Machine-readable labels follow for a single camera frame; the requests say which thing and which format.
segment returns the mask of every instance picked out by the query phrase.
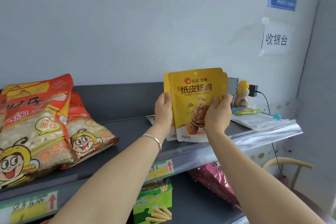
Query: power cord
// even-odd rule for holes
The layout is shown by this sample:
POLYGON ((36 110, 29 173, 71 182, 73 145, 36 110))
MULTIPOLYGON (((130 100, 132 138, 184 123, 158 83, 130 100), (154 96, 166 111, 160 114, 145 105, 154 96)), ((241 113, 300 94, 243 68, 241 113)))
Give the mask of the power cord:
MULTIPOLYGON (((262 92, 260 92, 260 91, 257 91, 257 90, 256 90, 256 92, 258 92, 258 93, 260 93, 260 94, 262 94, 262 95, 264 96, 264 98, 266 99, 266 103, 267 103, 268 113, 271 114, 270 106, 269 106, 269 104, 268 104, 268 101, 267 101, 266 96, 265 96, 262 92)), ((278 160, 277 152, 275 151, 275 148, 274 148, 274 144, 273 144, 273 143, 272 143, 272 147, 273 147, 273 150, 274 150, 274 155, 275 155, 276 161, 277 161, 277 163, 278 163, 278 167, 279 167, 279 170, 280 170, 280 174, 282 175, 282 170, 281 170, 280 165, 279 165, 279 160, 278 160)))

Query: chair backrest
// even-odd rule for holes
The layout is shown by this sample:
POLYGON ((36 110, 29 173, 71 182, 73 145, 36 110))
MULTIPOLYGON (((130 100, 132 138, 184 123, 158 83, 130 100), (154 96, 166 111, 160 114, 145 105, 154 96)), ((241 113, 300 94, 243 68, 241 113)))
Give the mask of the chair backrest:
POLYGON ((266 162, 264 162, 261 165, 261 167, 266 170, 267 167, 269 167, 269 166, 277 165, 278 161, 279 161, 279 164, 292 164, 292 165, 297 165, 298 166, 298 168, 297 168, 297 170, 294 174, 290 189, 294 189, 294 186, 296 184, 297 178, 300 174, 300 171, 301 171, 302 167, 307 167, 307 168, 310 168, 310 169, 312 169, 314 167, 312 164, 309 164, 307 162, 303 162, 303 161, 300 161, 300 160, 297 160, 297 159, 294 159, 294 158, 286 158, 286 157, 278 157, 278 159, 276 159, 276 158, 269 159, 266 162))

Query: silver bracelet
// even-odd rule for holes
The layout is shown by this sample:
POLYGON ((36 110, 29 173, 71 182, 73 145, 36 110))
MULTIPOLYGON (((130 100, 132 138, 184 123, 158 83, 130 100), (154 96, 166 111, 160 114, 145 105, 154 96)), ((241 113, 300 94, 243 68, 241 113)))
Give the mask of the silver bracelet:
POLYGON ((150 138, 154 139, 159 144, 159 147, 160 147, 159 152, 162 150, 162 145, 157 138, 153 137, 151 134, 143 134, 142 136, 147 136, 147 137, 150 137, 150 138))

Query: green snack box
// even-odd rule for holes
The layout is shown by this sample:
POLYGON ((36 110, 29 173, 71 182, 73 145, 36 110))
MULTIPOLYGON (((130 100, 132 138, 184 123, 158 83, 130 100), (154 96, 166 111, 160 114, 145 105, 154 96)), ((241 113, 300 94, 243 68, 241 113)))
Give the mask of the green snack box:
POLYGON ((133 205, 134 224, 154 224, 171 220, 172 186, 170 180, 141 188, 133 205))

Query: cartoon eye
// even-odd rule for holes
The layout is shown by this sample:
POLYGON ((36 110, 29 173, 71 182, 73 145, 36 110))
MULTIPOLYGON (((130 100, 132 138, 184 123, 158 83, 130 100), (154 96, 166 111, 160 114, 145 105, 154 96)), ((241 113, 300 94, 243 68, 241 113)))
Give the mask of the cartoon eye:
POLYGON ((11 160, 10 160, 10 165, 11 166, 15 166, 18 163, 18 158, 17 156, 14 156, 11 160))
POLYGON ((8 160, 4 160, 2 163, 1 163, 1 168, 2 169, 6 169, 7 167, 8 167, 8 165, 9 165, 9 162, 8 162, 8 160))

